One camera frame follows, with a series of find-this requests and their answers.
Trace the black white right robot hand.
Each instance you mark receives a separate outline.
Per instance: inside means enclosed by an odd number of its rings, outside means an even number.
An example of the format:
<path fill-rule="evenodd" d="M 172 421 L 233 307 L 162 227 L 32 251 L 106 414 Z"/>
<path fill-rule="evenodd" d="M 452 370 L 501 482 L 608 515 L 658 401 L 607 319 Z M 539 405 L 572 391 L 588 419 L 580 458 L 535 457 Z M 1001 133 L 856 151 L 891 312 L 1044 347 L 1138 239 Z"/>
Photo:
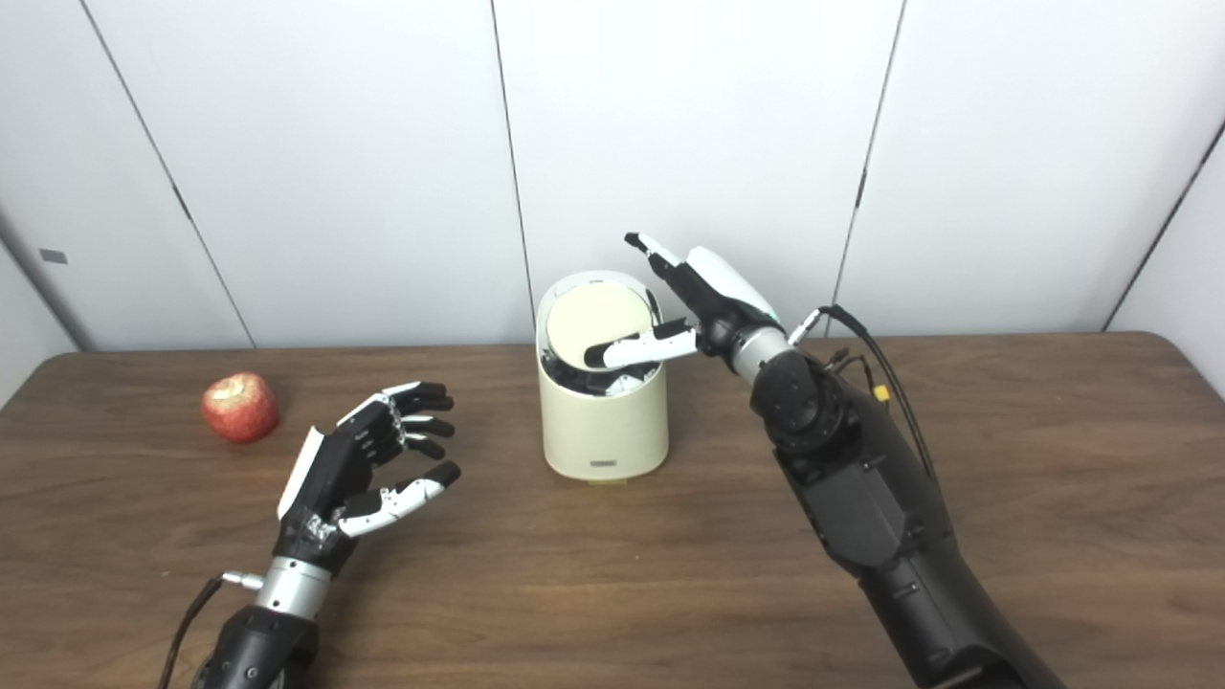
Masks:
<path fill-rule="evenodd" d="M 590 369 L 622 369 L 701 353 L 722 358 L 736 375 L 752 383 L 766 362 L 793 349 L 773 308 L 715 253 L 695 246 L 679 260 L 646 233 L 627 233 L 624 240 L 648 257 L 652 271 L 693 320 L 670 320 L 621 340 L 592 345 L 586 349 Z"/>

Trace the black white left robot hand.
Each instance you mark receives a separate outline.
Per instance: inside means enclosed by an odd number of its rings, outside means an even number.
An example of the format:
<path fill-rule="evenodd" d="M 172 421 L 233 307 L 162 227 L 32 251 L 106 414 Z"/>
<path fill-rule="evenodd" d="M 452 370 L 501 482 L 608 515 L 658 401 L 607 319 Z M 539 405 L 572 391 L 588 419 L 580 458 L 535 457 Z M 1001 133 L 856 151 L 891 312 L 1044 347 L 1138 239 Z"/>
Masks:
<path fill-rule="evenodd" d="M 453 406 L 445 385 L 412 381 L 372 394 L 332 432 L 312 427 L 281 493 L 273 557 L 337 577 L 360 537 L 441 497 L 462 471 L 437 443 L 454 436 L 454 425 L 434 414 Z M 407 451 L 432 459 L 434 467 L 390 487 L 372 485 L 372 472 Z"/>

